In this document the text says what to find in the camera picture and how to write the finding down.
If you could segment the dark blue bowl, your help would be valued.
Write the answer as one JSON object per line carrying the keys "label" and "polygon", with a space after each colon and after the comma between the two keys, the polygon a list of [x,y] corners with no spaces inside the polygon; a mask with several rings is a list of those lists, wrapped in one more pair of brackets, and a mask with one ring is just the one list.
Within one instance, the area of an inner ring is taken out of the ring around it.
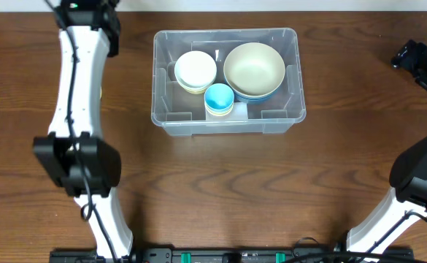
{"label": "dark blue bowl", "polygon": [[280,89],[280,86],[278,88],[276,88],[275,90],[273,90],[270,94],[266,95],[266,96],[262,96],[259,98],[249,98],[249,97],[244,97],[243,95],[239,94],[234,87],[232,86],[232,84],[227,83],[230,88],[232,89],[232,91],[234,92],[234,98],[236,101],[238,102],[244,102],[247,104],[261,104],[264,103],[265,101],[271,99]]}

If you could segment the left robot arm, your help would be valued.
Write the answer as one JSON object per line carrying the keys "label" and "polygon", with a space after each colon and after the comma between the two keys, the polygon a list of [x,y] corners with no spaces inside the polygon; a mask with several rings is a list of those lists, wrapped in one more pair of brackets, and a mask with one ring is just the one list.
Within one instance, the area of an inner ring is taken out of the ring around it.
{"label": "left robot arm", "polygon": [[53,253],[51,262],[129,262],[133,233],[118,198],[119,152],[103,139],[101,83],[119,51],[118,0],[62,1],[51,10],[59,27],[61,72],[47,136],[33,152],[51,181],[80,208],[96,240],[93,253]]}

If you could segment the large beige bowl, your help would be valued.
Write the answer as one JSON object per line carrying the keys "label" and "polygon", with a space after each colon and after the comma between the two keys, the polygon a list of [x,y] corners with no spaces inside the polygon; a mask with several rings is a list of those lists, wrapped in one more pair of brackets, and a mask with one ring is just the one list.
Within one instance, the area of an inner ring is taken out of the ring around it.
{"label": "large beige bowl", "polygon": [[248,42],[234,48],[223,65],[225,81],[239,96],[261,99],[270,96],[282,84],[286,66],[271,46]]}

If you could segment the pink plastic cup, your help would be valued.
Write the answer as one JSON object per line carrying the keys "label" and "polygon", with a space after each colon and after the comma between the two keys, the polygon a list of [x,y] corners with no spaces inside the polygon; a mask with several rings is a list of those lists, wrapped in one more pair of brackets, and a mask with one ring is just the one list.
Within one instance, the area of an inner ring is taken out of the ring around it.
{"label": "pink plastic cup", "polygon": [[230,112],[224,112],[224,113],[214,113],[214,112],[208,112],[209,115],[213,117],[223,117],[227,116]]}

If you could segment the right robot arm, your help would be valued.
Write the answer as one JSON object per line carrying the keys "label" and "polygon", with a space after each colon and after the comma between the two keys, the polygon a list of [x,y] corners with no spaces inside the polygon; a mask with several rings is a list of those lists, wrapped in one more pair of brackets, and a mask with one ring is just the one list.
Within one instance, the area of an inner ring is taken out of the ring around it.
{"label": "right robot arm", "polygon": [[[391,65],[408,71],[427,91],[427,45],[409,40]],[[393,163],[390,188],[382,201],[352,228],[341,248],[328,259],[341,262],[408,262],[386,253],[388,246],[418,220],[427,223],[427,136],[401,153]]]}

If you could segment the yellow small bowl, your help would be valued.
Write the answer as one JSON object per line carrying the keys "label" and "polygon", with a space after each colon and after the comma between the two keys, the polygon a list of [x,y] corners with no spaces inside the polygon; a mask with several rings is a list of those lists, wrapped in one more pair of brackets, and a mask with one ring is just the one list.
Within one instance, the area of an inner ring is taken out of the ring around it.
{"label": "yellow small bowl", "polygon": [[200,88],[191,88],[185,85],[182,85],[182,88],[190,94],[203,94],[208,86],[200,87]]}

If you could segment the light blue plastic cup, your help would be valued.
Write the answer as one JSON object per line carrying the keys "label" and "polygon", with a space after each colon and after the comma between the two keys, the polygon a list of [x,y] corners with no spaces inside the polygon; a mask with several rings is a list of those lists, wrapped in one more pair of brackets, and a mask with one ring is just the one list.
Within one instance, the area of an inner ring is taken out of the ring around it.
{"label": "light blue plastic cup", "polygon": [[234,104],[234,92],[228,85],[216,83],[205,91],[204,102],[215,112],[227,111]]}

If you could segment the white small bowl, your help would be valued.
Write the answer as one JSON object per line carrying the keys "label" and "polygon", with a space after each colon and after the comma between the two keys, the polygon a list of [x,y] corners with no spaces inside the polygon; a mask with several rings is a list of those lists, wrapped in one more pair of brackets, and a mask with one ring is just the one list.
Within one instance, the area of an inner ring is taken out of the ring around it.
{"label": "white small bowl", "polygon": [[174,66],[174,74],[217,74],[215,60],[202,51],[190,51],[179,57]]}

